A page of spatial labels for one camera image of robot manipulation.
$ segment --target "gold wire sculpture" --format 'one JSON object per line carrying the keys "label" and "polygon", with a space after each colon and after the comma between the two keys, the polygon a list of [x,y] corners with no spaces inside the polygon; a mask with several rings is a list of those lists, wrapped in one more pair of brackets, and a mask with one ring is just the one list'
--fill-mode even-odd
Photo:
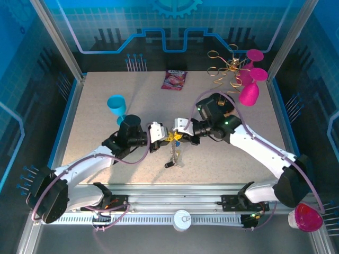
{"label": "gold wire sculpture", "polygon": [[[228,61],[226,61],[223,57],[221,57],[216,50],[210,50],[210,51],[207,52],[207,56],[209,58],[211,58],[211,59],[219,58],[226,65],[225,67],[221,67],[221,68],[217,68],[216,66],[211,66],[207,69],[207,73],[211,77],[217,77],[220,74],[222,75],[220,78],[217,78],[213,81],[213,83],[218,85],[218,86],[216,86],[212,89],[217,89],[217,88],[221,87],[222,85],[224,85],[222,80],[225,78],[225,76],[227,76],[227,73],[229,71],[231,71],[234,74],[234,77],[237,80],[237,82],[232,83],[230,81],[230,84],[231,84],[232,88],[234,88],[234,90],[226,91],[226,94],[229,94],[229,93],[239,94],[240,91],[239,91],[238,87],[241,87],[241,85],[243,84],[242,80],[239,78],[239,76],[240,76],[239,71],[240,70],[250,71],[249,69],[243,69],[242,68],[244,66],[245,62],[248,60],[248,58],[246,57],[244,60],[240,61],[239,58],[234,57],[234,51],[237,51],[239,49],[239,47],[235,44],[229,44],[228,46],[229,46],[228,51],[232,53],[232,59],[230,59]],[[224,98],[224,100],[222,100],[221,96],[220,96],[220,99],[218,101],[218,105],[224,106],[225,102],[226,102],[226,99]]]}

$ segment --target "white robotic arm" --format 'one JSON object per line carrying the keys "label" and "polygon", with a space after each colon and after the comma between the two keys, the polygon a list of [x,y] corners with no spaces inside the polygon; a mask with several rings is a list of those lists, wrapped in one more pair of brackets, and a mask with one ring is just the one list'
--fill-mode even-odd
{"label": "white robotic arm", "polygon": [[[263,201],[280,201],[288,207],[295,207],[309,192],[308,185],[291,165],[297,164],[309,173],[306,156],[297,158],[260,137],[249,126],[243,125],[238,117],[224,116],[213,97],[198,102],[197,108],[202,121],[175,119],[173,131],[181,136],[179,141],[198,145],[201,137],[213,135],[250,154],[276,178],[266,183],[246,184],[238,193],[238,202],[244,209]],[[46,223],[57,220],[65,211],[75,208],[107,207],[112,193],[102,184],[86,185],[83,188],[75,186],[94,173],[118,161],[123,162],[121,159],[131,152],[132,147],[147,146],[147,152],[154,152],[169,143],[166,139],[167,128],[161,123],[151,124],[147,133],[142,131],[140,122],[139,117],[128,115],[117,135],[112,134],[87,156],[55,170],[47,167],[40,169],[31,186],[27,204],[37,209],[37,214]]]}
{"label": "white robotic arm", "polygon": [[31,208],[35,208],[38,200],[42,199],[38,204],[37,214],[46,223],[55,221],[65,211],[80,207],[99,206],[98,208],[103,209],[110,203],[112,197],[112,193],[104,185],[101,183],[83,187],[77,185],[102,169],[111,167],[118,161],[123,162],[122,159],[131,152],[131,147],[147,146],[144,156],[148,151],[156,151],[168,143],[165,141],[167,136],[167,128],[161,123],[153,122],[149,125],[150,140],[147,142],[148,135],[142,132],[140,118],[128,115],[121,123],[117,134],[112,134],[91,153],[54,170],[40,168],[26,202]]}

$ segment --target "black base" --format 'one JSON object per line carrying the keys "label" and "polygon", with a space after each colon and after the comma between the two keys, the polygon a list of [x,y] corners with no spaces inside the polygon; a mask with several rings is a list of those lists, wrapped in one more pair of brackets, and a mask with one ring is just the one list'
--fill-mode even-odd
{"label": "black base", "polygon": [[[109,205],[107,205],[107,207],[104,207],[102,209],[114,208],[114,207],[123,205],[124,202],[125,202],[125,204],[127,204],[128,203],[128,195],[112,195],[110,200],[111,201],[110,201]],[[124,211],[126,211],[126,209],[127,209],[127,206],[119,208],[119,209],[114,210],[114,211],[115,212],[124,212]],[[89,210],[87,208],[81,207],[80,211],[85,212],[85,211],[92,211],[92,210]]]}
{"label": "black base", "polygon": [[[244,208],[240,202],[238,195],[222,195],[221,202],[217,203],[222,206],[223,212],[259,212],[263,208],[260,204],[250,204],[247,208]],[[265,212],[270,210],[268,203],[262,203]]]}

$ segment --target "snack bag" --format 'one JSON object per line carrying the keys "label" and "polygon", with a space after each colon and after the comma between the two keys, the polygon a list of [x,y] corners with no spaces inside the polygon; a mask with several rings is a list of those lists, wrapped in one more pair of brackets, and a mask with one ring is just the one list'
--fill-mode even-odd
{"label": "snack bag", "polygon": [[165,80],[161,88],[180,91],[185,84],[186,74],[187,71],[167,70]]}

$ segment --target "speckled countertop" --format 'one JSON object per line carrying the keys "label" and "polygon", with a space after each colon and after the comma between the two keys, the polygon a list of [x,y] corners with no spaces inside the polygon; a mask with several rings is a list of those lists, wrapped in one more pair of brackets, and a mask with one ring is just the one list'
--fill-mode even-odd
{"label": "speckled countertop", "polygon": [[[89,72],[81,94],[73,127],[68,140],[63,165],[97,148],[103,140],[118,130],[117,117],[107,107],[114,94],[125,97],[128,113],[141,118],[142,127],[152,121],[168,128],[178,117],[189,117],[199,94],[215,87],[205,71],[191,71],[184,88],[178,92],[161,89],[164,72]],[[246,107],[232,97],[246,123],[259,135],[284,148],[282,136],[266,84],[259,85],[260,96],[255,106]],[[272,174],[240,149],[225,142],[201,139],[199,146],[181,144],[183,168],[164,168],[171,157],[170,146],[149,154],[138,165],[116,164],[88,178],[85,182],[102,183],[247,183],[265,180]],[[125,160],[136,161],[145,148],[137,149]]]}

